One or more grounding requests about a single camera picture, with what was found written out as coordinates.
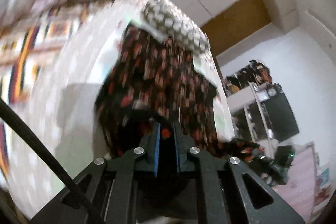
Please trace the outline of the black floral garment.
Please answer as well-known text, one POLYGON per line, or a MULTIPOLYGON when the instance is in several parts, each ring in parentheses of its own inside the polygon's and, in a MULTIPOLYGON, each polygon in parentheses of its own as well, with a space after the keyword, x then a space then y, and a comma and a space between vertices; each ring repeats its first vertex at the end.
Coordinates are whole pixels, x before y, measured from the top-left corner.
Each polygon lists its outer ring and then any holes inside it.
POLYGON ((216 87, 193 65, 193 53, 173 40, 160 43, 129 24, 123 33, 121 53, 108 73, 95 102, 95 112, 112 157, 138 146, 149 132, 144 118, 130 121, 127 110, 146 110, 168 121, 179 121, 182 133, 215 157, 254 160, 260 145, 234 139, 221 141, 215 128, 216 87))

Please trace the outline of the heart patchwork quilt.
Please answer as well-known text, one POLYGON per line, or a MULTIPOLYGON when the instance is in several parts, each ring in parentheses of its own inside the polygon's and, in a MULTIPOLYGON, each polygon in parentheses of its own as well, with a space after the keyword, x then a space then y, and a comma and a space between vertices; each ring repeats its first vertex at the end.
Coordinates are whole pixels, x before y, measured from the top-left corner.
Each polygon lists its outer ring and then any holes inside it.
MULTIPOLYGON (((94 158, 107 153, 102 133, 97 129, 93 110, 95 99, 106 75, 118 59, 121 37, 127 24, 131 19, 141 19, 141 11, 148 0, 113 1, 111 21, 105 28, 109 36, 94 65, 92 77, 85 83, 69 85, 62 91, 57 115, 62 138, 55 150, 49 151, 72 178, 94 158)), ((232 117, 210 50, 194 57, 194 65, 197 72, 217 87, 218 97, 214 99, 215 126, 219 139, 230 141, 235 136, 232 117)), ((64 188, 64 184, 6 124, 5 131, 9 153, 6 187, 18 209, 31 219, 64 188)))

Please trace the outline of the white shelf unit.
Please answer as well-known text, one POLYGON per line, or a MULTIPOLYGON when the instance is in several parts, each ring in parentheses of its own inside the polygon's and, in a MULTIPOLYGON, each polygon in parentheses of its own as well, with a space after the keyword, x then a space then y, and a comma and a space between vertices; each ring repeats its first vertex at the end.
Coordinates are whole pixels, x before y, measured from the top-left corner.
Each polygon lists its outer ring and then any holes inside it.
POLYGON ((236 136, 250 141, 286 141, 299 134, 288 98, 281 85, 255 83, 227 97, 236 136))

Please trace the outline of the orange geometric patterned blanket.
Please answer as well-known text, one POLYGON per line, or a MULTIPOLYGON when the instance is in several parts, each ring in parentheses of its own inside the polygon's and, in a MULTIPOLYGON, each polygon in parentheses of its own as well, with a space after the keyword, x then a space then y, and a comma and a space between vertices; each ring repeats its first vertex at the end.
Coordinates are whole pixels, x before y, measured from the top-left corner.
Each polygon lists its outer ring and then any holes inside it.
POLYGON ((1 33, 1 99, 50 151, 62 138, 62 91, 92 77, 113 8, 113 0, 54 7, 1 33))

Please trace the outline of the pile of clothes on shelf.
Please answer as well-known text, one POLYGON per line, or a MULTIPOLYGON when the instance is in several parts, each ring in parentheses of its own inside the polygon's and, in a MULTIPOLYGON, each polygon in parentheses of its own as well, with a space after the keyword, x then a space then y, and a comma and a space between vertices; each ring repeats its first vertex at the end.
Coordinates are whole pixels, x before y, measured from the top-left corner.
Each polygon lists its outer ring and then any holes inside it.
POLYGON ((259 90, 271 90, 270 96, 282 93, 282 86, 274 83, 270 69, 258 60, 250 60, 249 64, 222 79, 226 96, 231 96, 249 86, 256 84, 259 90))

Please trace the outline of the olive white-spotted bolster pillow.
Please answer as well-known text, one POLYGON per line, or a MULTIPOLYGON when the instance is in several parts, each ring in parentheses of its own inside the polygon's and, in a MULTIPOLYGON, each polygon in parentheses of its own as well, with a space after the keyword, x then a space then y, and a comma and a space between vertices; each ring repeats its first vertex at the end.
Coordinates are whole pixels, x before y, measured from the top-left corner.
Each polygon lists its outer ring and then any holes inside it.
POLYGON ((199 55, 210 49, 208 36, 181 9, 169 0, 148 0, 145 20, 180 46, 199 55))

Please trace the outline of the brown wooden door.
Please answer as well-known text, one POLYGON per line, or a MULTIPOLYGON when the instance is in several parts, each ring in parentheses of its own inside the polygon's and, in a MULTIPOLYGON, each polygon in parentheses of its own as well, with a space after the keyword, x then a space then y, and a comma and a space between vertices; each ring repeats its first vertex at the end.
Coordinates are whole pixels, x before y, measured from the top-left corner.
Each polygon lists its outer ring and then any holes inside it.
POLYGON ((271 22, 263 0, 240 0, 201 29, 207 34, 211 52, 220 55, 271 22))

